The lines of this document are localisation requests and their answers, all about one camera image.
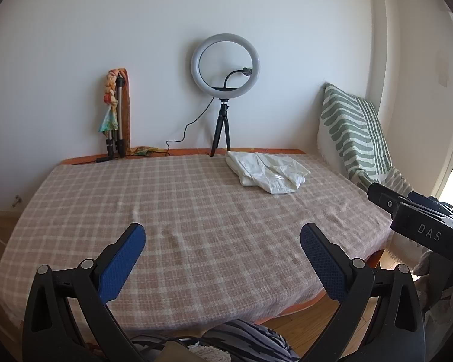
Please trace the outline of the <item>white shirt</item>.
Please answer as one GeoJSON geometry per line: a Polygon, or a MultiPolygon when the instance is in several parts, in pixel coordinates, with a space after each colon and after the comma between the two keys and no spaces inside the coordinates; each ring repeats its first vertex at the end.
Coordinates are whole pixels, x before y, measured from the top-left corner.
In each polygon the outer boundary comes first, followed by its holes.
{"type": "Polygon", "coordinates": [[[296,192],[310,175],[305,166],[287,155],[229,151],[225,161],[242,186],[256,186],[271,195],[296,192]]]}

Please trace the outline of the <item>green white striped blanket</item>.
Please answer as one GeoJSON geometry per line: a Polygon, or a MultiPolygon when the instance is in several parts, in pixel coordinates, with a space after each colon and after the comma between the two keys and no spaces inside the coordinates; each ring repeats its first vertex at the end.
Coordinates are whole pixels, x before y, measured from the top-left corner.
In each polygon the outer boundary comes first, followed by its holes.
{"type": "Polygon", "coordinates": [[[324,84],[317,147],[330,167],[364,191],[373,183],[403,196],[413,191],[393,164],[373,103],[331,83],[324,84]]]}

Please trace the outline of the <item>black white striped garment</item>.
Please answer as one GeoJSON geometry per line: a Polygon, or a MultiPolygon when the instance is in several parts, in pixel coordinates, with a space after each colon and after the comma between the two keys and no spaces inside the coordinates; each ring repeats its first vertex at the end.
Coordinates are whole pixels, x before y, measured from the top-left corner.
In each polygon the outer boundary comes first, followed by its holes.
{"type": "Polygon", "coordinates": [[[243,319],[219,324],[199,337],[144,333],[131,338],[131,343],[144,360],[157,360],[168,342],[176,343],[204,357],[207,361],[299,361],[300,356],[278,332],[243,319]]]}

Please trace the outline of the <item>pink checkered bed cover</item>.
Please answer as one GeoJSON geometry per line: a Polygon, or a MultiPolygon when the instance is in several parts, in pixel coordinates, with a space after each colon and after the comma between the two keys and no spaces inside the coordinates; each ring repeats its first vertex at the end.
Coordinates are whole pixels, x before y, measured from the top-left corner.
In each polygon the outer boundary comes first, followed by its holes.
{"type": "Polygon", "coordinates": [[[321,159],[300,155],[307,180],[292,194],[246,187],[206,155],[59,165],[19,218],[0,261],[0,303],[23,320],[40,265],[97,257],[133,222],[146,247],[110,310],[127,331],[270,319],[312,304],[322,285],[299,243],[316,224],[350,257],[390,237],[390,218],[321,159]]]}

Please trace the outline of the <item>black mini tripod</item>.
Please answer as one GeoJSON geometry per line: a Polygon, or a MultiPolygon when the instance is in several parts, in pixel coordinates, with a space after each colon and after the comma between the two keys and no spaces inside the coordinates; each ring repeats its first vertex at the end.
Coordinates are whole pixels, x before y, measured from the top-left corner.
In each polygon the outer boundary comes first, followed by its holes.
{"type": "Polygon", "coordinates": [[[217,151],[219,146],[220,138],[222,132],[225,132],[225,139],[226,139],[226,149],[228,151],[231,150],[231,137],[230,137],[230,127],[228,121],[228,100],[221,99],[221,108],[219,110],[219,115],[217,118],[216,128],[214,132],[214,139],[213,144],[210,151],[210,156],[213,157],[217,151]]]}

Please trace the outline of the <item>folded silver tripod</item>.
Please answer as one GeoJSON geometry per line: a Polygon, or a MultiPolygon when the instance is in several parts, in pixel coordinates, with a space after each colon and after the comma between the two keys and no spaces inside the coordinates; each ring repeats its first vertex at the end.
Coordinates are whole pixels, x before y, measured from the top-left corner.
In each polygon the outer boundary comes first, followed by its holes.
{"type": "Polygon", "coordinates": [[[121,73],[116,75],[114,86],[108,89],[108,104],[109,110],[107,114],[107,160],[112,160],[114,154],[118,153],[120,158],[126,154],[123,129],[122,129],[122,103],[123,103],[123,88],[126,81],[121,73]]]}

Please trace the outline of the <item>colourful scarf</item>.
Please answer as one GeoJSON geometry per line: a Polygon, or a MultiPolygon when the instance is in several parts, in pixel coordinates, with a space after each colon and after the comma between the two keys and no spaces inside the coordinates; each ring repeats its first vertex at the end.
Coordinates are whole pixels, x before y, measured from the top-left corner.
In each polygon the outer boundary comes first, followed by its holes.
{"type": "Polygon", "coordinates": [[[120,158],[131,153],[129,83],[125,68],[111,69],[106,75],[103,101],[108,108],[99,132],[106,137],[107,155],[99,159],[99,162],[112,160],[114,151],[117,151],[120,158]]]}

